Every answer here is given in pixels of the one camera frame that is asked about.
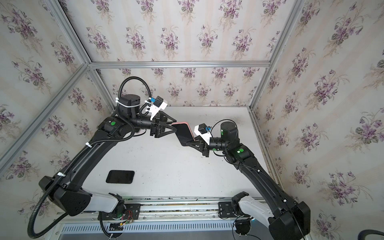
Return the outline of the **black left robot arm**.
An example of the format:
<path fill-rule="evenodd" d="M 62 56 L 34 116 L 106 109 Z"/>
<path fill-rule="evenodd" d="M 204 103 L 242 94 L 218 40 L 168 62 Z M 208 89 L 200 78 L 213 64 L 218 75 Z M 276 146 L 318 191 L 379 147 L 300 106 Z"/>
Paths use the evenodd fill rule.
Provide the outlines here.
<path fill-rule="evenodd" d="M 46 200 L 50 200 L 69 216 L 82 212 L 104 212 L 120 218 L 126 208 L 118 194 L 92 193 L 83 189 L 83 183 L 100 160 L 117 143 L 134 137 L 139 130 L 149 130 L 150 135 L 161 138 L 176 132 L 172 127 L 175 119 L 164 113 L 168 106 L 161 97 L 145 101 L 149 106 L 147 115 L 140 116 L 140 97 L 124 95 L 116 98 L 117 109 L 99 126 L 84 148 L 53 177 L 45 176 L 39 186 L 43 195 L 35 209 L 38 211 Z"/>

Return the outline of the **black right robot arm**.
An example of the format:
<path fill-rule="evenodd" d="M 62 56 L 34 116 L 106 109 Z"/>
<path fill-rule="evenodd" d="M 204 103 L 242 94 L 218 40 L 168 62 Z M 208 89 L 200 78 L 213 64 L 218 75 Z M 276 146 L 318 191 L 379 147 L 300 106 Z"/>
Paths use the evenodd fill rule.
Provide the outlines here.
<path fill-rule="evenodd" d="M 275 240 L 301 240 L 311 231 L 311 210 L 305 202 L 297 202 L 263 169 L 253 152 L 240 142 L 236 123 L 221 123 L 220 136 L 212 136 L 212 128 L 200 124 L 192 131 L 177 131 L 183 146 L 194 148 L 208 157 L 211 151 L 222 151 L 229 164 L 253 184 L 265 200 L 255 201 L 248 193 L 232 197 L 236 215 L 248 215 L 266 226 Z"/>

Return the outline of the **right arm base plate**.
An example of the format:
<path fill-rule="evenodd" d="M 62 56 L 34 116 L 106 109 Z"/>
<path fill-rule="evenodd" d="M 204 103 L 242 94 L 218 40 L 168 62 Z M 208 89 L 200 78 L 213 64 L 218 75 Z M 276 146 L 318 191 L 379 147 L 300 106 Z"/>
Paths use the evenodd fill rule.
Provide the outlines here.
<path fill-rule="evenodd" d="M 237 218 L 239 215 L 235 213 L 231 202 L 218 202 L 218 217 L 226 220 L 230 218 Z"/>

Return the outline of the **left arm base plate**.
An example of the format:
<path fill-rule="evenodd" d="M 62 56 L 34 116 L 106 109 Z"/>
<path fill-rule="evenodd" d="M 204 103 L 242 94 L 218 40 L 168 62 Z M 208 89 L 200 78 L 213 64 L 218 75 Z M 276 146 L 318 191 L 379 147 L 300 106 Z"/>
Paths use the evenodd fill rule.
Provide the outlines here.
<path fill-rule="evenodd" d="M 112 213 L 102 212 L 101 217 L 103 221 L 126 221 L 126 220 L 138 220 L 140 214 L 141 204 L 125 204 L 124 207 L 118 207 L 118 210 Z"/>

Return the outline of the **phone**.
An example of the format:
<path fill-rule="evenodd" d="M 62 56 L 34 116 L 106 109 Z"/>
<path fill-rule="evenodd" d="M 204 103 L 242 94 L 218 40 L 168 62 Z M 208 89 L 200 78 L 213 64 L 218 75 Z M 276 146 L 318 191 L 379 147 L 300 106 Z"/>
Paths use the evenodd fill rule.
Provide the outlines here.
<path fill-rule="evenodd" d="M 195 141 L 194 135 L 188 123 L 172 123 L 172 127 L 176 129 L 175 134 L 183 147 L 187 147 L 189 142 Z"/>

